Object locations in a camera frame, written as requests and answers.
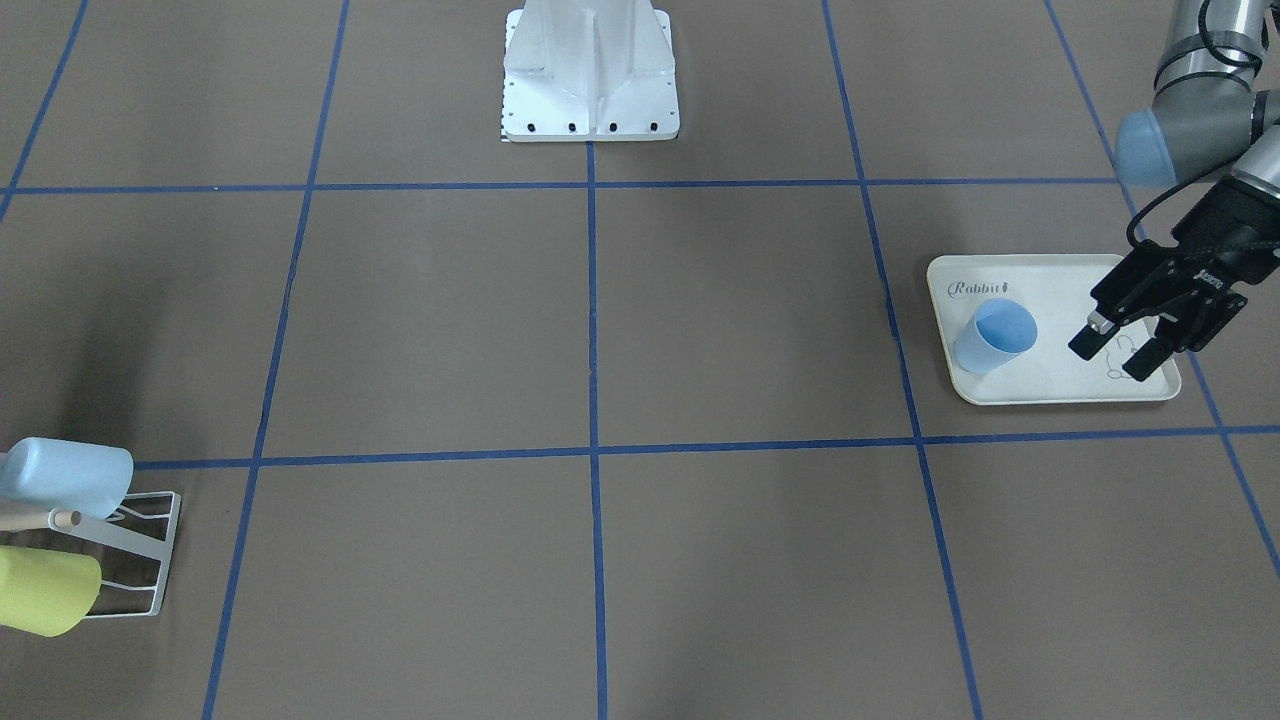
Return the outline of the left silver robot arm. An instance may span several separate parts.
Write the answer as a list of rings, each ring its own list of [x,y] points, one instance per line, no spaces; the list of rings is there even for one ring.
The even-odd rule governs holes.
[[[1151,105],[1117,129],[1115,168],[1158,196],[1125,229],[1129,254],[1091,291],[1070,341],[1093,359],[1121,328],[1157,325],[1124,364],[1146,380],[1204,348],[1245,306],[1239,283],[1277,269],[1277,92],[1254,81],[1277,41],[1275,1],[1179,1]]]

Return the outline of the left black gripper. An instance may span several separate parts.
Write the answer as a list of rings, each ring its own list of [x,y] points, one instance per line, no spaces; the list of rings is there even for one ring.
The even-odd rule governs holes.
[[[1124,364],[1148,380],[1174,354],[1201,351],[1245,306],[1235,283],[1260,284],[1277,269],[1277,197],[1222,178],[1172,228],[1172,247],[1134,242],[1091,291],[1094,311],[1068,342],[1093,360],[1125,325],[1158,320]]]

